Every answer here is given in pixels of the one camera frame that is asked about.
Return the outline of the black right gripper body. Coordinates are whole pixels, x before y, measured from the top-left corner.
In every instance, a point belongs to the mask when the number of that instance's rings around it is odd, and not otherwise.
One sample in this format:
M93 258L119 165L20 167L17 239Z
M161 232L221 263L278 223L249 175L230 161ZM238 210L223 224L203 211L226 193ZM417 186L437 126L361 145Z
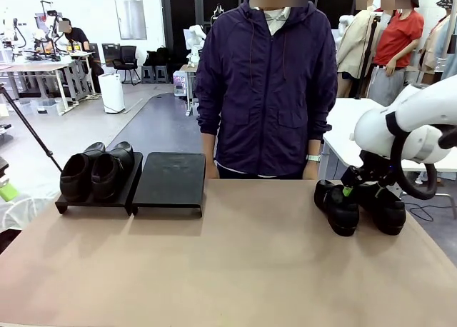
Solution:
M361 151L359 157L362 166L349 166L341 177L345 187L357 187L365 182L376 182L381 187L395 184L396 177L389 159L368 151Z

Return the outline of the person's left hand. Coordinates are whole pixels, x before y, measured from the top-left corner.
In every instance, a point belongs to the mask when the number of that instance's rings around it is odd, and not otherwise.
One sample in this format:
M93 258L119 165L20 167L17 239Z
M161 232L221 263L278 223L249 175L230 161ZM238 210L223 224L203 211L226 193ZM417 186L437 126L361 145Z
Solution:
M303 180L318 180L319 162L307 161L303 170Z

